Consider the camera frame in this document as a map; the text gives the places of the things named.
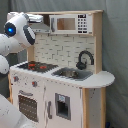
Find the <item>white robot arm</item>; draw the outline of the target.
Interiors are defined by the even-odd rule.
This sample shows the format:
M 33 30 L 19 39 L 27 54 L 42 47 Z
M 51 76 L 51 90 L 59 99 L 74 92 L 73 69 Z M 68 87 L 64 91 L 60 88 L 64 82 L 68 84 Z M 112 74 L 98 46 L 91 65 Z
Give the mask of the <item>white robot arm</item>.
M 29 26 L 31 16 L 26 13 L 10 12 L 0 34 L 0 76 L 9 72 L 6 56 L 18 53 L 35 43 L 35 33 Z M 36 126 L 4 96 L 0 94 L 0 128 L 36 128 Z

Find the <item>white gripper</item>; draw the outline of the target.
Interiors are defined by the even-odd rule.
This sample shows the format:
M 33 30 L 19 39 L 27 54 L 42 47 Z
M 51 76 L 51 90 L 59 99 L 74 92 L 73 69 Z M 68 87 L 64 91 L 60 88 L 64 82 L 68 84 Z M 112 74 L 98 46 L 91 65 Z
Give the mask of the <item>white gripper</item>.
M 42 15 L 29 14 L 29 22 L 30 23 L 41 23 L 42 21 L 43 21 Z

